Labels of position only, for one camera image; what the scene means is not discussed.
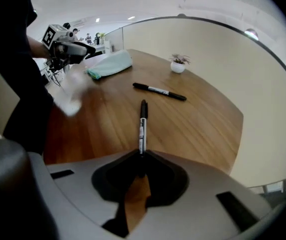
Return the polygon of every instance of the person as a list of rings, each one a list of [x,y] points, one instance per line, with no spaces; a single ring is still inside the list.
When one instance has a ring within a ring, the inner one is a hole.
[[[79,32],[79,30],[77,28],[73,29],[73,34],[74,34],[74,41],[82,41],[84,40],[82,37],[78,39],[78,37],[76,36],[76,34]]]
[[[92,37],[89,35],[89,33],[87,34],[87,36],[86,36],[86,38],[85,38],[85,41],[87,41],[87,43],[88,43],[89,45],[92,44]]]
[[[0,1],[8,5],[9,12],[4,13],[0,6],[5,23],[0,24],[0,33],[6,30],[12,40],[6,46],[0,43],[0,74],[20,98],[3,136],[20,143],[28,152],[42,154],[53,98],[33,58],[49,59],[50,53],[41,42],[27,36],[27,27],[37,17],[31,0]]]

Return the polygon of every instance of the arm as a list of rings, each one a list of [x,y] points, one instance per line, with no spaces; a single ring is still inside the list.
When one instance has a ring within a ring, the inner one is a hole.
[[[76,35],[74,35],[74,41],[80,41]]]
[[[28,38],[29,46],[32,51],[33,58],[45,58],[45,59],[51,58],[49,50],[41,42],[36,41],[30,36],[28,36],[27,38]]]

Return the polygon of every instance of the wooden table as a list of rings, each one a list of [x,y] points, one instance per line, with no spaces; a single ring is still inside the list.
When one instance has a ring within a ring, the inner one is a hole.
[[[190,71],[176,74],[169,61],[137,50],[129,53],[132,67],[118,74],[100,80],[84,75],[88,89],[75,116],[67,117],[53,108],[45,163],[82,161],[138,148],[140,104],[145,99],[149,107],[148,149],[230,173],[242,132],[240,110]],[[90,67],[105,57],[103,54],[84,63]],[[187,101],[135,89],[134,82],[181,94]]]

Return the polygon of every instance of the light blue cloth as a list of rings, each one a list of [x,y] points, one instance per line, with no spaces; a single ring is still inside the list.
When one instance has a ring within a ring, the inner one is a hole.
[[[87,73],[93,79],[110,76],[116,74],[133,64],[133,60],[126,50],[119,50],[110,54],[93,67],[87,69]]]

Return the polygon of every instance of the cable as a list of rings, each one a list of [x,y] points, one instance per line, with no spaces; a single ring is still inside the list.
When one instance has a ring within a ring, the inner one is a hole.
[[[53,80],[53,83],[54,83],[55,85],[57,85],[58,87],[60,87],[60,86],[55,82],[53,76],[51,77],[51,79]]]
[[[57,78],[56,78],[56,76],[55,76],[55,73],[53,72],[53,76],[54,76],[54,78],[55,78],[55,80],[56,80],[56,82],[58,83],[58,86],[61,88],[61,89],[63,89],[62,88],[62,86],[61,86],[61,84],[58,82],[58,80],[57,80]]]

